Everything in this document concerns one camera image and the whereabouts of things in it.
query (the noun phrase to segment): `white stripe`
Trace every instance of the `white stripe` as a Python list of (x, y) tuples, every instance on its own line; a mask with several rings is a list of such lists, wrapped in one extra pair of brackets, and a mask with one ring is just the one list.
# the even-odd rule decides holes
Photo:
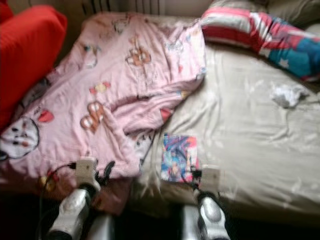
[(210, 13), (201, 20), (201, 25), (232, 28), (247, 34), (251, 31), (250, 19), (248, 17), (225, 13)]

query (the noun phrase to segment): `red pillow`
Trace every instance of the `red pillow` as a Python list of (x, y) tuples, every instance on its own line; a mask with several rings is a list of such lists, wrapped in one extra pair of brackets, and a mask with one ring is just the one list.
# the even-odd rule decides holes
[(0, 24), (14, 16), (6, 2), (7, 0), (0, 0)]
[(0, 26), (0, 131), (24, 94), (53, 67), (67, 18), (51, 6), (34, 6)]

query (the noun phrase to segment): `bedding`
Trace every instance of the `bedding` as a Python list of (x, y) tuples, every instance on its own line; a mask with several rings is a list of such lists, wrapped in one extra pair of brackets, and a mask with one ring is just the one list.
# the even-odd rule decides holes
[(201, 19), (205, 39), (251, 48), (303, 81), (320, 79), (320, 38), (264, 12), (209, 8)]
[[(170, 26), (181, 19), (156, 21)], [(206, 187), (211, 191), (217, 186), (228, 214), (319, 226), (319, 86), (295, 109), (284, 109), (270, 94), (274, 87), (296, 85), (295, 77), (242, 48), (207, 43), (205, 55), (203, 85), (155, 134), (130, 207), (160, 217), (169, 215), (173, 204), (195, 203), (190, 188), (161, 180), (168, 133), (196, 137), (200, 167), (219, 171), (202, 182), (211, 183)]]
[[(89, 19), (70, 54), (46, 76), (48, 90), (33, 102), (23, 99), (32, 103), (2, 133), (1, 190), (39, 193), (41, 177), (90, 155), (100, 174), (115, 161), (95, 206), (119, 214), (153, 131), (202, 83), (204, 46), (198, 21), (162, 28), (138, 14)], [(55, 179), (53, 198), (75, 187), (70, 169)]]

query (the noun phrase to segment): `radiator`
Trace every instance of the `radiator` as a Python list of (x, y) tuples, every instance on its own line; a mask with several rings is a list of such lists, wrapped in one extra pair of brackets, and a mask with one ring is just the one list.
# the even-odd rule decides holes
[(86, 14), (110, 11), (165, 15), (166, 11), (166, 0), (81, 0), (81, 4)]
[(165, 15), (165, 0), (127, 0), (128, 10), (142, 14)]

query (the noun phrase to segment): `bed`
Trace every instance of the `bed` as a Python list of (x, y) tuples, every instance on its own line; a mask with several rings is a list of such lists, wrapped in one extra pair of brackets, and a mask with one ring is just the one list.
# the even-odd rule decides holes
[(310, 95), (295, 109), (284, 109), (270, 94), (276, 86), (296, 85), (294, 76), (237, 47), (206, 43), (205, 54), (205, 81), (156, 133), (133, 183), (131, 208), (159, 217), (173, 204), (194, 204), (190, 188), (161, 180), (168, 133), (197, 138), (200, 163), (212, 168), (202, 179), (205, 188), (220, 192), (232, 216), (319, 225), (319, 84), (307, 85)]
[(162, 27), (141, 14), (94, 15), (1, 133), (1, 191), (45, 190), (61, 200), (77, 186), (70, 163), (93, 156), (101, 178), (115, 161), (93, 205), (119, 215), (154, 130), (201, 85), (205, 70), (199, 21)]

